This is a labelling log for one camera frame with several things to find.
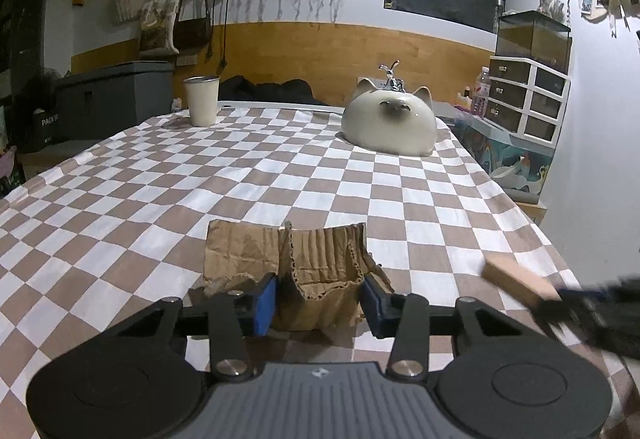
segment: white logo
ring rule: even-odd
[[[330,372],[327,371],[327,369],[319,367],[315,371],[311,371],[311,374],[313,374],[318,379],[322,379],[323,377],[327,377],[330,374]]]

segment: torn cardboard box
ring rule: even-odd
[[[256,283],[278,273],[276,316],[283,331],[353,326],[361,318],[358,289],[374,273],[391,283],[366,248],[365,225],[296,230],[212,221],[207,234],[207,295]]]

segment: storage box lid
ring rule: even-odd
[[[138,60],[123,64],[102,67],[88,73],[73,74],[56,81],[56,89],[71,87],[74,85],[94,82],[96,80],[109,80],[121,76],[130,76],[144,73],[172,73],[174,65],[170,62]]]

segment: glass tank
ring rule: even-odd
[[[496,56],[531,58],[566,74],[569,67],[571,28],[539,12],[500,18]]]

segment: drawer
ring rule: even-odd
[[[489,97],[521,109],[527,97],[527,90],[513,84],[491,80]]]
[[[533,97],[531,99],[531,110],[534,112],[539,112],[540,114],[544,114],[545,116],[549,116],[555,120],[560,116],[560,107],[562,107],[562,103],[553,98],[549,98],[549,96],[542,95],[540,93],[534,92]]]
[[[564,91],[564,78],[538,68],[536,72],[536,87],[562,96],[562,92]]]
[[[531,64],[526,62],[511,62],[507,60],[491,60],[489,64],[489,76],[502,78],[521,84],[529,83],[529,70]]]
[[[550,124],[544,120],[539,120],[533,116],[529,116],[529,119],[527,119],[527,125],[524,129],[525,134],[540,138],[547,142],[553,141],[555,132],[556,126],[554,124]]]
[[[489,100],[487,101],[484,117],[485,119],[504,127],[510,132],[518,132],[522,113]]]

